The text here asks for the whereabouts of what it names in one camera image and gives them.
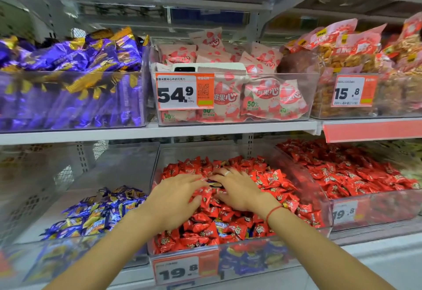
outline hand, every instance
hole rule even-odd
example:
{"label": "hand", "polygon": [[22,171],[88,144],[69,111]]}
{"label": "hand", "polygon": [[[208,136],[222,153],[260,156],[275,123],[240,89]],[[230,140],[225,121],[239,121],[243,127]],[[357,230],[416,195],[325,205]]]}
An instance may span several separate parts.
{"label": "hand", "polygon": [[265,219],[271,209],[280,205],[271,193],[262,192],[246,172],[219,168],[214,173],[209,178],[221,183],[226,190],[216,196],[236,210],[251,211]]}
{"label": "hand", "polygon": [[189,202],[195,190],[208,186],[199,180],[201,175],[178,174],[164,179],[150,193],[146,201],[136,211],[152,216],[154,234],[180,227],[201,205],[202,197],[196,196]]}

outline qr code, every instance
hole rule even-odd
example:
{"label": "qr code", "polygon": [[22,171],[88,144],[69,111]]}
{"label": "qr code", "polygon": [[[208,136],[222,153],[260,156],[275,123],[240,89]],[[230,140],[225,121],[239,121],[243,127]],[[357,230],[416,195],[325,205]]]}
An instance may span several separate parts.
{"label": "qr code", "polygon": [[198,96],[207,97],[210,94],[210,85],[209,84],[198,84]]}

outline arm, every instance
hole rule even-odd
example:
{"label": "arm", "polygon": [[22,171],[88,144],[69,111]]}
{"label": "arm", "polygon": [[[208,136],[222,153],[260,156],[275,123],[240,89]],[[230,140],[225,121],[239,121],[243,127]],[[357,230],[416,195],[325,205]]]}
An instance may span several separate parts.
{"label": "arm", "polygon": [[[219,169],[211,177],[224,185],[227,193],[219,198],[240,211],[251,211],[261,218],[279,206],[270,193],[262,192],[246,173],[230,168]],[[394,289],[388,282],[351,256],[334,242],[288,209],[278,208],[268,218],[272,230],[294,253],[309,276],[321,290]]]}
{"label": "arm", "polygon": [[189,202],[195,190],[208,185],[201,175],[180,174],[162,181],[144,204],[130,211],[80,260],[44,289],[106,289],[132,256],[154,235],[173,230],[190,218],[201,196]]}

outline white label card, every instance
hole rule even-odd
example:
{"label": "white label card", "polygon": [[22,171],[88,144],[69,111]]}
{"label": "white label card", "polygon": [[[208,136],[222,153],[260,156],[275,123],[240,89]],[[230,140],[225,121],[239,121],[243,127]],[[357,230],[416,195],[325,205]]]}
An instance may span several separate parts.
{"label": "white label card", "polygon": [[353,222],[359,201],[335,203],[333,207],[334,224]]}
{"label": "white label card", "polygon": [[198,278],[199,258],[187,257],[155,264],[155,281],[158,285]]}
{"label": "white label card", "polygon": [[365,77],[338,76],[331,106],[359,106]]}
{"label": "white label card", "polygon": [[160,75],[156,80],[160,109],[198,109],[196,102],[196,76]]}

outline red string bracelet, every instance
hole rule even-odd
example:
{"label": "red string bracelet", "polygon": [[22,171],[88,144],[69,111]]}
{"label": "red string bracelet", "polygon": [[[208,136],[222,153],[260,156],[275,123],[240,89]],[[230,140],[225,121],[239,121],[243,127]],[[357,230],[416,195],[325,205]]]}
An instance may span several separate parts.
{"label": "red string bracelet", "polygon": [[266,224],[268,224],[268,218],[270,217],[270,214],[272,214],[272,212],[273,211],[276,211],[278,208],[282,208],[283,206],[278,206],[278,207],[275,207],[274,209],[272,209],[268,214],[267,214],[267,217],[266,217],[266,219],[265,219],[265,223]]}

